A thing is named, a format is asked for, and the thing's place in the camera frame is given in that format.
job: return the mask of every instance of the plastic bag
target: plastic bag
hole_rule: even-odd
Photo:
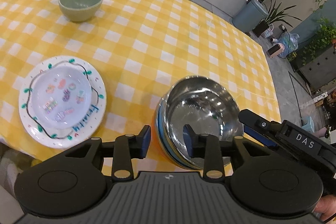
[[[280,38],[278,40],[279,43],[283,44],[285,46],[285,50],[278,54],[281,58],[286,58],[287,55],[289,55],[291,52],[297,50],[298,48],[298,42],[299,39],[298,34],[292,34],[288,32],[284,32],[280,35]]]

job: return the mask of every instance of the white paper plate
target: white paper plate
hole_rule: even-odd
[[[29,105],[44,128],[66,129],[85,117],[91,105],[90,82],[79,66],[56,66],[32,82]]]
[[[75,68],[87,75],[92,87],[91,104],[84,118],[71,128],[44,128],[28,99],[34,92],[34,82],[44,71],[62,66]],[[33,139],[51,148],[66,149],[88,139],[100,125],[105,108],[106,89],[100,74],[88,62],[72,56],[55,56],[38,64],[25,78],[19,93],[19,114],[25,130]]]

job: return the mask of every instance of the hand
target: hand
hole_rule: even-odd
[[[325,221],[336,213],[336,196],[326,195],[318,201],[314,212],[322,213],[321,220]]]

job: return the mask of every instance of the yellow checkered tablecloth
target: yellow checkered tablecloth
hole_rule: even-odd
[[[96,17],[81,24],[61,14],[58,0],[0,0],[0,48],[0,139],[40,160],[60,150],[25,132],[18,95],[28,72],[56,55],[84,59],[103,77],[107,106],[95,133],[103,141],[151,124],[160,97],[194,74],[220,82],[240,109],[280,121],[261,46],[189,0],[104,0]],[[132,161],[135,171],[179,170],[152,145],[145,160]]]

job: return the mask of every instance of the stacked bowls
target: stacked bowls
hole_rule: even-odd
[[[211,134],[223,141],[243,135],[239,108],[229,92],[215,81],[198,75],[175,83],[160,100],[154,114],[154,128],[165,155],[188,170],[202,170],[204,159],[190,158],[183,140],[183,126],[196,134]],[[227,165],[230,158],[224,157]]]

